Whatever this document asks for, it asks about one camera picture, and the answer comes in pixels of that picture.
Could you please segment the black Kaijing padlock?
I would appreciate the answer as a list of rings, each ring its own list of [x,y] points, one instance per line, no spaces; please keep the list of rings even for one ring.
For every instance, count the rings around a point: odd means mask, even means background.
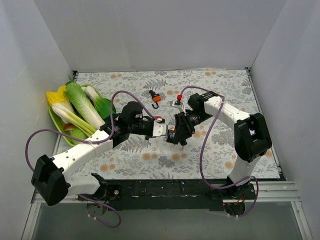
[[[167,143],[173,144],[174,143],[174,138],[175,138],[175,132],[174,131],[168,131],[165,141]]]

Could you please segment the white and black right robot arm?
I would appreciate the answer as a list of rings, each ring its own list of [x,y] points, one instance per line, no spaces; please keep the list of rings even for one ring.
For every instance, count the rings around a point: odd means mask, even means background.
[[[268,149],[272,140],[261,113],[249,114],[225,103],[224,97],[213,91],[195,93],[187,104],[191,109],[181,109],[175,114],[175,126],[168,130],[166,142],[185,146],[187,139],[195,134],[195,126],[213,118],[227,125],[234,133],[234,149],[237,153],[235,165],[227,176],[224,186],[210,185],[212,190],[221,190],[223,195],[237,199],[248,188],[252,172]]]

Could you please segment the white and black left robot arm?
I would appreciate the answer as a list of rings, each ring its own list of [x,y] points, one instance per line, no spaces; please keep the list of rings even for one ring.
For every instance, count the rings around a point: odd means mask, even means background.
[[[130,134],[147,139],[162,136],[166,125],[143,116],[138,102],[130,101],[121,113],[107,118],[106,124],[88,138],[89,144],[76,146],[52,157],[41,156],[35,165],[31,183],[48,206],[54,206],[66,196],[81,195],[101,200],[107,193],[107,182],[97,173],[75,176],[74,172],[98,155],[126,141]]]

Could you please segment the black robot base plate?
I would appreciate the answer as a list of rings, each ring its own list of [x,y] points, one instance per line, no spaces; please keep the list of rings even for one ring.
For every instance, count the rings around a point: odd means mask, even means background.
[[[223,211],[224,201],[238,205],[254,200],[253,183],[240,189],[212,189],[201,179],[138,179],[107,180],[105,188],[94,195],[81,194],[86,198],[105,202],[118,211],[122,210],[210,210]]]

